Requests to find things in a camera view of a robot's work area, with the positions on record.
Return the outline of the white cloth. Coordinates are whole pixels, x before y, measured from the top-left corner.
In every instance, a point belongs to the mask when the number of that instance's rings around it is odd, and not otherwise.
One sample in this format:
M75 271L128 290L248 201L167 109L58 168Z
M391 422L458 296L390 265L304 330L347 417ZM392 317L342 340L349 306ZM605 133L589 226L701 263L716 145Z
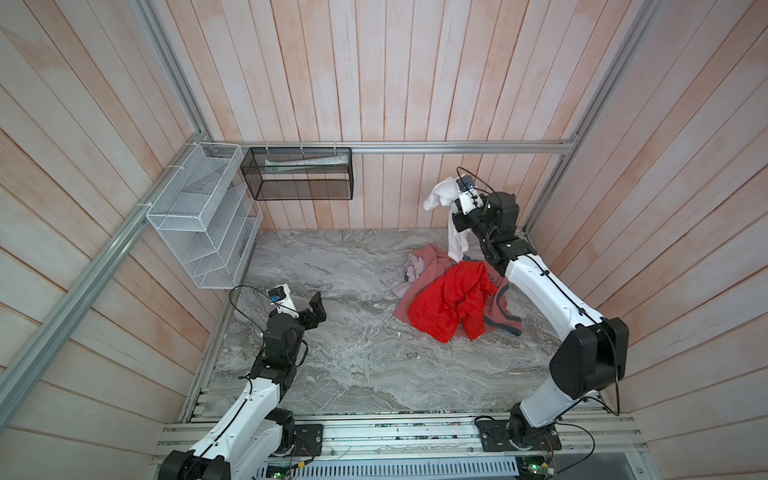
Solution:
M449 207L448 214L448 256L455 262L461 262L464 258L464 253L468 251L469 244L467 231L458 232L453 215L459 212L459 208L456 206L456 201L460 197L459 185L457 184L457 177L446 178L434 186L432 191L422 202L422 207L425 211L432 211L438 207Z

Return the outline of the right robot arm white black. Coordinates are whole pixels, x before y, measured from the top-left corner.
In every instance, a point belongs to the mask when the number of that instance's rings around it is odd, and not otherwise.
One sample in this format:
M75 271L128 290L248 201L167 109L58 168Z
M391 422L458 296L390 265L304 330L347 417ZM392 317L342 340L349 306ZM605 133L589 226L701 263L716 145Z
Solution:
M473 233L485 260L516 286L548 320L561 344L544 382L510 410L506 432L518 450L538 448L556 421L586 398L617 387L625 376L629 328L576 296L534 247L516 234L519 206L503 192L461 192L451 207L457 232Z

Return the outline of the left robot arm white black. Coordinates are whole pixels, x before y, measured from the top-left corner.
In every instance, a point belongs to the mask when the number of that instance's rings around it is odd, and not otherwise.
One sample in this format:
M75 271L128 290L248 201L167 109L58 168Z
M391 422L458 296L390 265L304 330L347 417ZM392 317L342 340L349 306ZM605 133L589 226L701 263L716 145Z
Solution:
M160 479L253 479L272 456L291 460L289 466L270 472L283 478L321 454L323 426L298 426L293 412L279 403L306 359L305 333L327 318L322 296L315 293L302 311L285 284L269 290L267 297L274 309L242 392L201 440L166 456L158 470Z

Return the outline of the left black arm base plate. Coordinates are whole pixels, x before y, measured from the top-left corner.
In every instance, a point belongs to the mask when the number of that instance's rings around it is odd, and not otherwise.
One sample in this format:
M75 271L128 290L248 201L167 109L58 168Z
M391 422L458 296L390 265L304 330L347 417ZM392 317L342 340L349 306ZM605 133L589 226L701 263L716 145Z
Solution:
M324 436L322 424L285 424L282 427L280 455L321 455Z

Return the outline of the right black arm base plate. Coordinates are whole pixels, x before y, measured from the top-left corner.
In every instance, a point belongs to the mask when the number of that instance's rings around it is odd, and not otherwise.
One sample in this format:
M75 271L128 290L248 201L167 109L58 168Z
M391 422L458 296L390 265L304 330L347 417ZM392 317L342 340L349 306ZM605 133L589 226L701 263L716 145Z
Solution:
M515 443L510 439L506 420L498 420L482 415L475 417L473 424L478 430L484 452L498 453L533 450L550 452L562 449L560 437L553 426L538 431L528 440L520 440L518 443Z

